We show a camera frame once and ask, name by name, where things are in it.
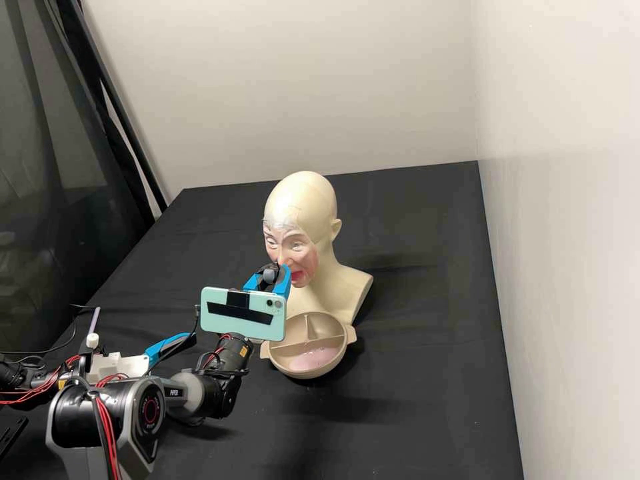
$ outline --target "white wall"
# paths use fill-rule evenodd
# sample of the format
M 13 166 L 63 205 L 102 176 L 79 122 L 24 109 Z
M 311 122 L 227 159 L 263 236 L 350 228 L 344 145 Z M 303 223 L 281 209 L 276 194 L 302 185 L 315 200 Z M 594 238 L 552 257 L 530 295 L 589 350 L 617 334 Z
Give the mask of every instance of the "white wall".
M 479 0 L 477 128 L 528 480 L 640 478 L 640 4 Z
M 481 158 L 528 480 L 640 477 L 636 0 L 84 0 L 169 199 Z
M 84 0 L 161 186 L 475 156 L 469 0 Z

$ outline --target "black metal rod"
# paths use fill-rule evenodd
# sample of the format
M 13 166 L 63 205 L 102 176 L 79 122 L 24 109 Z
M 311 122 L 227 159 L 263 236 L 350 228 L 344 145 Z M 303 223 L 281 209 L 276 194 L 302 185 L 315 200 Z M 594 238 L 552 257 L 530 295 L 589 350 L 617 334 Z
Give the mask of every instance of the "black metal rod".
M 120 102 L 120 97 L 115 90 L 113 82 L 107 72 L 107 68 L 105 67 L 104 62 L 102 62 L 102 58 L 100 57 L 100 53 L 98 53 L 98 48 L 95 46 L 93 42 L 93 38 L 91 36 L 91 32 L 89 32 L 89 28 L 87 23 L 85 22 L 84 15 L 82 14 L 82 10 L 80 10 L 80 5 L 77 0 L 71 0 L 71 4 L 73 6 L 73 12 L 78 20 L 78 24 L 82 27 L 82 33 L 85 37 L 85 40 L 89 44 L 91 51 L 93 52 L 93 56 L 95 58 L 95 62 L 98 65 L 98 69 L 100 71 L 100 80 L 102 80 L 102 84 L 111 100 L 111 104 L 113 105 L 113 109 L 115 110 L 115 114 L 118 116 L 120 120 L 120 124 L 122 124 L 122 128 L 125 131 L 125 135 L 129 140 L 129 144 L 133 149 L 133 153 L 135 154 L 138 162 L 140 162 L 140 168 L 147 179 L 149 184 L 149 188 L 151 188 L 151 192 L 153 193 L 153 197 L 160 208 L 160 211 L 164 211 L 167 209 L 167 202 L 165 201 L 164 196 L 162 195 L 162 191 L 160 190 L 160 186 L 158 186 L 158 182 L 153 176 L 153 171 L 151 170 L 151 166 L 149 165 L 149 160 L 145 155 L 145 152 L 142 150 L 142 146 L 140 142 L 138 142 L 138 138 L 135 135 L 133 130 L 133 126 L 129 121 L 127 113 L 125 112 L 125 108 Z

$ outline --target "mint green phone case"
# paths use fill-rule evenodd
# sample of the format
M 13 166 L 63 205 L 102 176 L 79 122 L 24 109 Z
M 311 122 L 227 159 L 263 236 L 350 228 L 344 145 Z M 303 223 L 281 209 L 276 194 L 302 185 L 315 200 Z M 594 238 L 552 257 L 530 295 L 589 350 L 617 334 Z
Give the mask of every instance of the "mint green phone case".
M 281 341 L 286 317 L 287 300 L 275 293 L 205 287 L 200 294 L 200 328 L 204 331 Z

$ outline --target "mannequin mouth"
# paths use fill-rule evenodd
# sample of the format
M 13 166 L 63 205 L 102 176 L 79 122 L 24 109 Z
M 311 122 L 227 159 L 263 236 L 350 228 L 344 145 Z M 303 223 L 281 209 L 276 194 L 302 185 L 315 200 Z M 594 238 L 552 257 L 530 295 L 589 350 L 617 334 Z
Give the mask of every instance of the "mannequin mouth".
M 295 272 L 291 272 L 291 282 L 299 282 L 300 280 L 305 278 L 304 270 L 296 270 Z

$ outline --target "red wire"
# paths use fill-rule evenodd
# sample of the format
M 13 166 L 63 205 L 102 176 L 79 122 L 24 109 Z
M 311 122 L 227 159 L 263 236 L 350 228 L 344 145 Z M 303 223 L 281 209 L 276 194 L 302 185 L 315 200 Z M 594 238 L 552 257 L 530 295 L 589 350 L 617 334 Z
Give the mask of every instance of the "red wire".
M 65 361 L 65 363 L 67 364 L 67 366 L 69 368 L 71 368 L 70 364 L 75 362 L 76 360 L 79 360 L 79 359 L 80 359 L 80 355 L 74 355 L 71 358 L 68 358 Z M 24 391 L 0 392 L 0 395 L 22 395 L 22 397 L 20 397 L 19 399 L 16 399 L 16 400 L 0 400 L 0 405 L 11 405 L 13 403 L 22 403 L 24 401 L 29 400 L 30 398 L 33 398 L 34 396 L 38 395 L 39 393 L 42 393 L 42 392 L 48 390 L 50 388 L 50 386 L 52 386 L 55 383 L 55 381 L 57 380 L 58 372 L 60 372 L 60 367 L 56 368 L 56 370 L 54 370 L 54 372 L 51 374 L 51 378 L 49 378 L 49 380 L 44 382 L 38 388 L 34 388 L 34 389 L 31 389 L 31 390 L 24 390 Z
M 27 390 L 25 392 L 0 392 L 3 395 L 16 394 L 16 393 L 23 394 L 22 397 L 16 400 L 1 400 L 0 405 L 13 405 L 16 403 L 26 402 L 27 400 L 34 398 L 36 395 L 47 391 L 56 382 L 58 378 L 58 375 L 57 375 L 58 372 L 60 372 L 60 367 L 56 368 L 56 370 L 54 370 L 54 372 L 51 374 L 49 379 L 46 380 L 46 382 L 44 382 L 42 385 L 40 385 L 37 388 Z
M 220 340 L 222 340 L 222 339 L 228 339 L 228 340 L 231 340 L 231 336 L 230 336 L 228 333 L 225 333 L 224 335 L 222 335 L 222 336 L 220 337 Z M 206 367 L 206 366 L 211 362 L 211 360 L 213 360 L 213 359 L 215 358 L 215 356 L 216 356 L 218 353 L 222 352 L 222 350 L 224 350 L 224 349 L 225 349 L 224 345 L 223 345 L 222 347 L 217 348 L 217 349 L 216 349 L 216 351 L 215 351 L 215 352 L 213 352 L 213 353 L 209 356 L 209 358 L 207 359 L 207 361 L 205 362 L 205 364 L 204 364 L 201 368 L 205 368 L 205 367 Z
M 96 402 L 98 404 L 98 411 L 100 413 L 102 423 L 105 427 L 105 436 L 107 437 L 107 447 L 109 449 L 109 462 L 111 464 L 111 470 L 113 472 L 114 478 L 119 479 L 120 472 L 118 464 L 118 454 L 115 442 L 115 434 L 113 431 L 113 424 L 111 422 L 111 415 L 109 414 L 109 410 L 99 397 L 96 398 Z
M 95 386 L 102 388 L 106 384 L 108 384 L 108 382 L 110 382 L 111 380 L 113 380 L 116 377 L 118 377 L 118 379 L 122 380 L 122 378 L 124 377 L 124 374 L 122 374 L 122 373 L 114 373 L 113 375 L 107 375 L 102 380 L 100 380 L 98 383 L 96 383 Z
M 115 470 L 113 468 L 113 444 L 111 442 L 111 436 L 109 432 L 109 424 L 107 418 L 105 416 L 105 412 L 102 408 L 102 405 L 98 403 L 98 413 L 100 414 L 100 421 L 102 422 L 103 429 L 105 431 L 105 440 L 107 442 L 107 450 L 109 452 L 109 468 L 113 476 L 115 477 Z

